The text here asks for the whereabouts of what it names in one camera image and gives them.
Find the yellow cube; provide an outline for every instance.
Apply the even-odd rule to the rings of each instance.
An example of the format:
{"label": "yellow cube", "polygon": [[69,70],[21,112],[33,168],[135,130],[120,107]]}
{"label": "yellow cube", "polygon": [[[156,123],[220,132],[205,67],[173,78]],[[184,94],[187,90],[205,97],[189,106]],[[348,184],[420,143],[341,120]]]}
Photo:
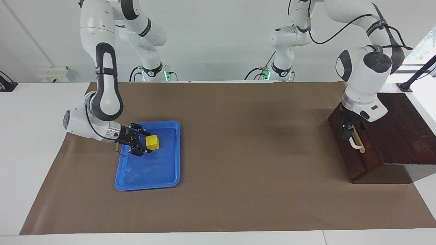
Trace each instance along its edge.
{"label": "yellow cube", "polygon": [[159,147],[159,139],[157,135],[151,135],[145,137],[145,145],[149,150],[158,150]]}

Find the table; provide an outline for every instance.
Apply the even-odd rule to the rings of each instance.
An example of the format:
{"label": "table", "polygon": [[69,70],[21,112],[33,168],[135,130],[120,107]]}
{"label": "table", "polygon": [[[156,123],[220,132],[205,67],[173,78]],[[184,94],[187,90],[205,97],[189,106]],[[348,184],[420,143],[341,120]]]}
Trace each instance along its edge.
{"label": "table", "polygon": [[[0,243],[5,244],[41,244],[63,240],[71,243],[89,243],[98,240],[101,243],[115,244],[117,241],[150,244],[167,244],[165,241],[177,241],[178,244],[341,244],[339,239],[366,244],[431,244],[436,239],[436,229],[386,230],[386,231],[283,231],[283,232],[244,232],[244,233],[184,233],[184,234],[113,234],[113,235],[49,235],[16,236],[29,212],[33,200],[53,162],[65,136],[61,119],[65,111],[81,99],[88,83],[75,84],[21,84],[14,93],[1,94],[0,128],[5,130],[2,137],[0,164]],[[394,91],[387,85],[386,91]],[[409,95],[430,128],[436,132],[436,122],[419,104],[413,95]],[[45,134],[41,128],[50,128],[51,134]],[[26,139],[27,144],[16,139]],[[429,207],[434,206],[434,186],[436,176],[430,176],[416,183]]]}

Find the dark wooden stand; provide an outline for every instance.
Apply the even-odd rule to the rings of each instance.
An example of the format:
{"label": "dark wooden stand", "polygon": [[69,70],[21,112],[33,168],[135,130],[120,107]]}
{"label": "dark wooden stand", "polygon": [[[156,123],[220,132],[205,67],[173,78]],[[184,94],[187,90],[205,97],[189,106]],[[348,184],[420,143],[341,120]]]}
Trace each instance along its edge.
{"label": "dark wooden stand", "polygon": [[354,123],[364,154],[339,139],[339,106],[328,119],[351,182],[409,184],[436,173],[436,136],[407,96],[380,93],[378,97],[388,114],[376,122]]}

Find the black strap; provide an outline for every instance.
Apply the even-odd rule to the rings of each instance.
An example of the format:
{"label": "black strap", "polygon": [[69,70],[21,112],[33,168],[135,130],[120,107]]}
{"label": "black strap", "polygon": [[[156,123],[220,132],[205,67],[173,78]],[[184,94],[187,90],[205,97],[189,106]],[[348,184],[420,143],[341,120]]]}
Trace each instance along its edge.
{"label": "black strap", "polygon": [[[374,3],[373,3],[373,5],[374,5],[375,10],[377,11],[377,14],[380,17],[380,19],[384,20],[380,9]],[[391,60],[392,60],[391,74],[392,74],[392,73],[396,72],[398,70],[398,68],[403,64],[405,56],[404,56],[403,50],[400,47],[398,47],[398,43],[397,43],[397,41],[395,41],[395,38],[393,37],[391,30],[389,28],[385,28],[385,30],[388,33],[389,39],[391,41],[391,45],[394,46],[392,48],[392,55],[391,55]]]}
{"label": "black strap", "polygon": [[145,68],[142,68],[142,70],[143,70],[145,73],[147,73],[147,76],[154,78],[154,77],[157,76],[157,74],[158,74],[160,71],[162,71],[163,68],[164,68],[164,65],[163,65],[162,62],[161,62],[160,65],[159,65],[157,68],[153,69],[153,70],[148,70],[148,69],[145,69]]}
{"label": "black strap", "polygon": [[116,69],[106,68],[106,67],[96,67],[95,74],[96,75],[104,74],[104,75],[118,76],[118,72]]}
{"label": "black strap", "polygon": [[145,30],[143,32],[141,32],[141,34],[139,34],[139,36],[141,37],[145,37],[145,35],[147,35],[151,30],[151,20],[148,19],[148,24],[147,27],[145,28]]}
{"label": "black strap", "polygon": [[375,30],[377,29],[382,30],[386,25],[388,25],[388,22],[385,19],[381,19],[375,22],[374,24],[372,24],[372,26],[366,31],[366,34],[369,37],[369,35],[371,35]]}
{"label": "black strap", "polygon": [[282,69],[276,67],[276,65],[274,64],[274,62],[272,63],[272,66],[271,66],[271,67],[272,67],[272,70],[273,70],[275,73],[279,74],[279,76],[280,76],[281,78],[286,77],[286,76],[289,74],[289,72],[291,71],[291,69],[292,69],[292,67],[290,67],[289,69],[282,70]]}

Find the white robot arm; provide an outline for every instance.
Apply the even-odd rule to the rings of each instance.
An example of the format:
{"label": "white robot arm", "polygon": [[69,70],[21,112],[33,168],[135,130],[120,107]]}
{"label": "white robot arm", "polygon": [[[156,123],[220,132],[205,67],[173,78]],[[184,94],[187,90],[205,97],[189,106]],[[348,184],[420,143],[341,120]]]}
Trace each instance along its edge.
{"label": "white robot arm", "polygon": [[79,5],[82,45],[95,62],[97,91],[86,94],[83,101],[66,112],[64,128],[85,138],[128,145],[130,154],[136,156],[150,153],[140,141],[140,135],[150,133],[134,123],[126,127],[113,121],[123,112],[114,49],[115,20],[123,20],[139,39],[146,38],[156,46],[165,43],[165,32],[140,14],[139,0],[80,0]]}
{"label": "white robot arm", "polygon": [[[113,6],[118,6],[118,1],[112,0],[110,2]],[[134,6],[135,13],[129,18],[120,11],[122,8],[115,8],[118,10],[115,14],[118,17],[116,19],[123,20],[126,27],[119,30],[119,36],[139,55],[145,81],[168,81],[166,66],[160,60],[159,53],[155,49],[155,47],[163,46],[167,42],[167,34],[162,27],[152,22],[145,14],[140,14],[139,0],[127,3],[130,2]]]}
{"label": "white robot arm", "polygon": [[168,71],[165,64],[160,60],[159,53],[155,48],[157,47],[156,44],[154,46],[146,37],[140,37],[127,28],[121,28],[119,36],[123,42],[139,54],[145,81],[168,81]]}
{"label": "white robot arm", "polygon": [[[343,51],[336,63],[337,74],[347,83],[341,107],[341,138],[349,140],[353,133],[352,123],[359,117],[373,122],[388,112],[377,98],[377,93],[388,76],[403,63],[405,56],[402,48],[405,46],[395,41],[391,27],[378,7],[370,1],[296,0],[290,12],[294,25],[279,28],[271,34],[271,44],[277,51],[276,60],[270,68],[272,79],[287,80],[294,56],[286,58],[284,54],[292,54],[291,47],[314,41],[311,14],[320,2],[324,2],[326,12],[332,20],[360,26],[371,41],[371,45]],[[314,42],[323,44],[327,41]]]}

